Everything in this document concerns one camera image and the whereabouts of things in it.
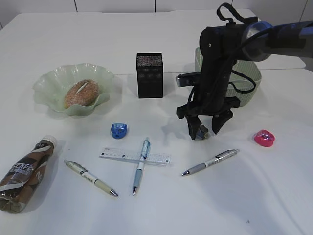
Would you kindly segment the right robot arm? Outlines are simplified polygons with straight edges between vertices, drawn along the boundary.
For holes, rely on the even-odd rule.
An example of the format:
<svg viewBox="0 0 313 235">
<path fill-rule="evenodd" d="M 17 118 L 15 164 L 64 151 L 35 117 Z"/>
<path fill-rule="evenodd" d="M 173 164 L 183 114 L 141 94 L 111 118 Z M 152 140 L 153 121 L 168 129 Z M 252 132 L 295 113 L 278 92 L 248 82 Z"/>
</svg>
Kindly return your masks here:
<svg viewBox="0 0 313 235">
<path fill-rule="evenodd" d="M 271 55 L 312 57 L 312 21 L 286 23 L 272 26 L 257 17 L 242 17 L 229 3 L 223 3 L 232 17 L 217 15 L 226 25 L 207 27 L 200 35 L 202 66 L 200 72 L 180 74 L 176 77 L 179 87 L 191 86 L 185 105 L 177 108 L 179 119 L 186 119 L 192 139 L 205 138 L 208 129 L 200 116 L 211 116 L 211 129 L 218 133 L 233 117 L 232 108 L 240 100 L 227 97 L 230 76 L 237 61 L 261 62 Z"/>
</svg>

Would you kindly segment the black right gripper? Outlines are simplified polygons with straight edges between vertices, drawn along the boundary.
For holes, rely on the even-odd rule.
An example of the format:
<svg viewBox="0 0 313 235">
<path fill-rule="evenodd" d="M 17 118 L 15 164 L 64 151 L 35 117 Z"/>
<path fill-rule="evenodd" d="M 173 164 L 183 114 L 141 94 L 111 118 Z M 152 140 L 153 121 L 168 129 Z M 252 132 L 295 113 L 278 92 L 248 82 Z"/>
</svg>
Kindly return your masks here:
<svg viewBox="0 0 313 235">
<path fill-rule="evenodd" d="M 203 133 L 199 132 L 202 122 L 197 116 L 213 116 L 212 130 L 214 134 L 217 134 L 223 125 L 233 117 L 230 109 L 239 107 L 239 99 L 235 96 L 226 97 L 226 91 L 209 92 L 205 90 L 202 92 L 201 89 L 205 86 L 201 84 L 201 78 L 197 85 L 192 86 L 187 103 L 177 107 L 176 110 L 179 119 L 186 117 L 189 136 L 192 140 L 203 140 Z"/>
</svg>

